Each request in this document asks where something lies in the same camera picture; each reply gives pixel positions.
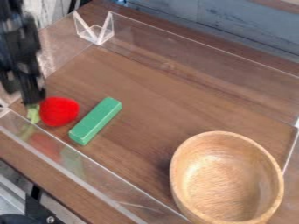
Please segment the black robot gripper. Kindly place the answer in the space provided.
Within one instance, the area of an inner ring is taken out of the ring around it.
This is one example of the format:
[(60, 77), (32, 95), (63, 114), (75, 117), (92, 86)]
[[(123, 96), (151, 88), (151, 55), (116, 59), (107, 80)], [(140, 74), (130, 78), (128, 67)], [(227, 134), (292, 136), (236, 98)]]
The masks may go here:
[(24, 105), (39, 104), (47, 95), (40, 50), (35, 18), (24, 11), (24, 0), (0, 0), (0, 82), (9, 95), (20, 84)]

